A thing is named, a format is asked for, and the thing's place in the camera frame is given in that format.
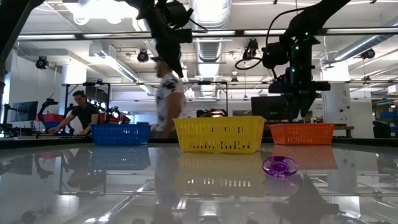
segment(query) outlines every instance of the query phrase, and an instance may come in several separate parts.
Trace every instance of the purple plastic toy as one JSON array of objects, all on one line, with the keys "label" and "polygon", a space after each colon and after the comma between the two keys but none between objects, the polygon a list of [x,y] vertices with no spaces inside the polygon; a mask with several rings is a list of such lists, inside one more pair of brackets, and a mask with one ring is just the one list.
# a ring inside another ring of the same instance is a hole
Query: purple plastic toy
[{"label": "purple plastic toy", "polygon": [[274,177],[288,177],[299,169],[299,165],[285,156],[271,156],[262,163],[262,169]]}]

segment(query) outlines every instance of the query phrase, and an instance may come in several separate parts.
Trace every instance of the person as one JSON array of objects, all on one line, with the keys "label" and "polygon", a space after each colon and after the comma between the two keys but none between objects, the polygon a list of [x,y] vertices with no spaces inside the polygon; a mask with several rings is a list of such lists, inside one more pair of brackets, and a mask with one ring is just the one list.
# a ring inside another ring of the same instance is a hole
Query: person
[{"label": "person", "polygon": [[64,128],[69,122],[76,118],[79,118],[82,131],[78,135],[87,135],[91,133],[90,125],[97,124],[99,111],[94,105],[87,102],[87,96],[84,91],[76,91],[73,93],[73,98],[75,99],[78,106],[72,109],[71,114],[65,118],[56,128],[49,129],[50,133],[56,133],[59,129]]},{"label": "person", "polygon": [[156,63],[157,77],[161,78],[156,93],[156,110],[160,133],[155,138],[176,137],[173,134],[174,118],[178,118],[185,106],[184,86],[180,79],[173,75],[172,69],[161,57],[153,57]]}]

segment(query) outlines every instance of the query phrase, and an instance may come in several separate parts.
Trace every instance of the hair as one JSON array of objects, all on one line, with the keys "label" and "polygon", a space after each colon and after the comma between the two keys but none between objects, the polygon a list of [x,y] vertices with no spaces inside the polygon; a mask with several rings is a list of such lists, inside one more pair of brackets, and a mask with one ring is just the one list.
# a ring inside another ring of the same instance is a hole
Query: hair
[{"label": "hair", "polygon": [[87,96],[85,95],[85,92],[84,92],[83,90],[78,90],[78,91],[74,92],[74,93],[72,94],[72,96],[81,96],[81,97],[83,97],[83,98],[86,98],[86,97],[87,97]]}]

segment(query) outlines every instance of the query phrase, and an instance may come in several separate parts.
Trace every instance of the air duct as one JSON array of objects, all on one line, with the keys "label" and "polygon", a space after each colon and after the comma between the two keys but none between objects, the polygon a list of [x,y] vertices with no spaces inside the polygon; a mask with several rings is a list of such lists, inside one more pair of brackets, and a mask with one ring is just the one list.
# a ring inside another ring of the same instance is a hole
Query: air duct
[{"label": "air duct", "polygon": [[[232,0],[191,0],[194,10],[192,19],[203,27],[211,30],[221,30],[228,24],[231,16]],[[222,38],[211,39],[211,42],[195,43],[198,62],[198,73],[206,77],[216,77],[219,73],[221,55],[223,52]],[[204,96],[211,96],[215,86],[201,86]]]},{"label": "air duct", "polygon": [[[397,27],[398,26],[398,17],[389,22],[382,25],[383,27]],[[394,34],[390,35],[373,35],[373,36],[365,36],[356,42],[352,43],[348,47],[344,48],[343,50],[338,51],[334,58],[335,61],[344,61],[352,58],[354,56],[359,55],[360,53],[364,52],[365,50],[369,50],[370,48],[390,39],[391,37],[395,36]]]}]

